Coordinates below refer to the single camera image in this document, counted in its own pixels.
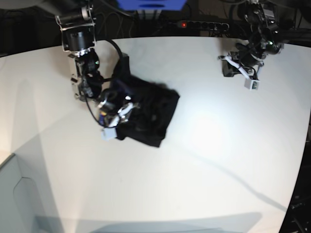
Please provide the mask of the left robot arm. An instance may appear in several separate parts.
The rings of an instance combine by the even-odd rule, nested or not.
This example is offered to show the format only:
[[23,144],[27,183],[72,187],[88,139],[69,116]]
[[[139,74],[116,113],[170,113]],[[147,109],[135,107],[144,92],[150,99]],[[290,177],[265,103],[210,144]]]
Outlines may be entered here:
[[268,4],[263,0],[246,0],[238,7],[238,16],[250,26],[250,34],[246,34],[247,43],[237,42],[235,50],[218,57],[223,62],[222,73],[225,77],[237,74],[247,79],[257,80],[264,59],[268,55],[281,52],[284,44],[275,39],[278,25],[274,14],[267,13],[264,7]]

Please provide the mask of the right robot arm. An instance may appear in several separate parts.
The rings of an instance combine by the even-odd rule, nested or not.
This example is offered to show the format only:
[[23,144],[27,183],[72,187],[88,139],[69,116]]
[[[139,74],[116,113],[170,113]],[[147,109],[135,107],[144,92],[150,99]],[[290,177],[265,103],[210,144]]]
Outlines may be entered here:
[[68,52],[71,69],[71,86],[74,97],[84,102],[95,122],[104,129],[115,129],[127,124],[134,109],[134,101],[126,85],[130,76],[128,55],[111,39],[107,42],[119,57],[110,78],[99,71],[100,59],[95,51],[95,18],[93,4],[86,0],[70,12],[56,16],[62,35],[63,50]]

